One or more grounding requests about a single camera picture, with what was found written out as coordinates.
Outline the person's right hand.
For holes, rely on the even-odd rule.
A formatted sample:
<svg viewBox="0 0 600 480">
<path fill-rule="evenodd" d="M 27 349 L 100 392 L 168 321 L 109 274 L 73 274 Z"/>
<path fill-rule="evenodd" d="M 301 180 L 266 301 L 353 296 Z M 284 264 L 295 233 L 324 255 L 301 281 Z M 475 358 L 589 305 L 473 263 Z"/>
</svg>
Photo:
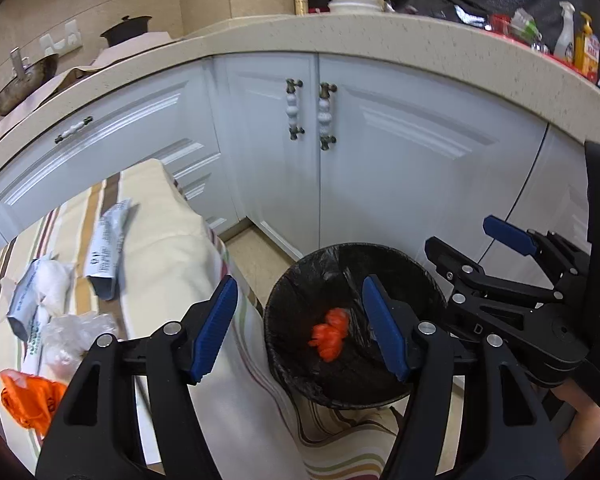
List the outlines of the person's right hand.
<svg viewBox="0 0 600 480">
<path fill-rule="evenodd" d="M 600 438 L 600 407 L 571 379 L 554 388 L 552 393 L 576 411 L 570 426 L 558 440 L 567 470 L 571 472 Z"/>
</svg>

